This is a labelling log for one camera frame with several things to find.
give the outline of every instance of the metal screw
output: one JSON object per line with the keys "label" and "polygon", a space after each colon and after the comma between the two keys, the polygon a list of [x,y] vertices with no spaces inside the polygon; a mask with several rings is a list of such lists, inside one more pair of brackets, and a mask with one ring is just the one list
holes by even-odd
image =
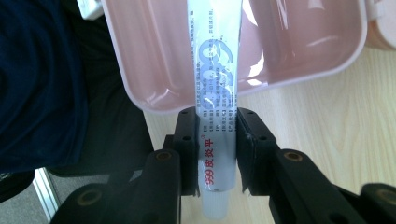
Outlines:
{"label": "metal screw", "polygon": [[172,154],[169,152],[160,152],[155,156],[157,161],[167,161],[167,160],[171,159],[171,157],[172,157]]}
{"label": "metal screw", "polygon": [[283,155],[285,156],[286,159],[288,159],[290,161],[302,161],[303,160],[303,156],[301,156],[300,154],[295,153],[295,152],[286,152]]}

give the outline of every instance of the navy clothing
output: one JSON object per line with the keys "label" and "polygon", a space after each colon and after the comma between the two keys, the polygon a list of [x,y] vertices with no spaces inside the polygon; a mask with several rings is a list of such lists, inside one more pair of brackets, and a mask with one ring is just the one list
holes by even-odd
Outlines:
{"label": "navy clothing", "polygon": [[78,161],[82,63],[58,1],[0,0],[0,173]]}

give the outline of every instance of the toothpaste tube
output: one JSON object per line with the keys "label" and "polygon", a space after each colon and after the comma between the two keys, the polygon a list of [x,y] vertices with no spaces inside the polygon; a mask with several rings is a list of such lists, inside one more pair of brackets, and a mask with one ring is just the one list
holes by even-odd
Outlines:
{"label": "toothpaste tube", "polygon": [[242,0],[188,0],[196,114],[198,183],[206,217],[227,214],[235,183],[237,59]]}

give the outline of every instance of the table surface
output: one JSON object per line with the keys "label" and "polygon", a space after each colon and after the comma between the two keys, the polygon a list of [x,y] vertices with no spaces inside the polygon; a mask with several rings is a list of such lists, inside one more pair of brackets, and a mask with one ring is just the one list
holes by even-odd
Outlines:
{"label": "table surface", "polygon": [[[396,186],[396,52],[365,48],[340,74],[238,98],[255,111],[281,148],[307,154],[334,184],[359,193],[382,182]],[[175,130],[177,115],[145,113],[155,148]],[[268,197],[243,193],[240,174],[229,213],[205,218],[201,199],[182,198],[181,223],[273,223]]]}

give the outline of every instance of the pink plastic container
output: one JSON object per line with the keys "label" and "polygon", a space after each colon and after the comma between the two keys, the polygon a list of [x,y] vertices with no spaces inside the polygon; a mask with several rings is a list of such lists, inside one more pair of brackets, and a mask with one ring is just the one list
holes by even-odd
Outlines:
{"label": "pink plastic container", "polygon": [[[345,69],[364,46],[369,1],[377,0],[244,1],[238,93]],[[131,100],[154,113],[174,113],[194,105],[187,1],[103,3]]]}

